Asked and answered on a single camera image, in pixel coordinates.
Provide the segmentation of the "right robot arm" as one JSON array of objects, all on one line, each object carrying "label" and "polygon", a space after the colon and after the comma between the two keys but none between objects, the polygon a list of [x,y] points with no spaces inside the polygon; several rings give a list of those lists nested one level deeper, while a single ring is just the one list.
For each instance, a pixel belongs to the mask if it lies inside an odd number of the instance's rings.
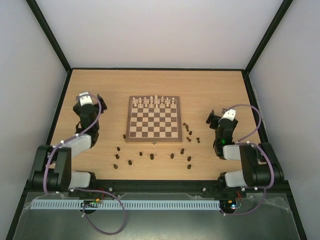
[{"label": "right robot arm", "polygon": [[268,142],[235,142],[233,133],[238,124],[236,111],[230,109],[223,116],[214,111],[209,114],[206,123],[215,132],[213,149],[222,160],[240,161],[241,169],[221,173],[218,191],[229,196],[237,187],[269,189],[284,181],[284,172],[272,145]]}]

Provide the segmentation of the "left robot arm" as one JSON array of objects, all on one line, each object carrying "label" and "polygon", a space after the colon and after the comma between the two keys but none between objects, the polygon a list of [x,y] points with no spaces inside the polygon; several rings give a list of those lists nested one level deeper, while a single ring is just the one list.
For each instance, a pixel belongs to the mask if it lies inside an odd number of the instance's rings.
[{"label": "left robot arm", "polygon": [[72,159],[92,148],[99,138],[99,118],[107,110],[100,95],[82,92],[76,97],[73,111],[79,117],[75,133],[56,145],[37,148],[28,179],[29,187],[45,193],[62,192],[75,188],[87,188],[94,174],[73,171]]}]

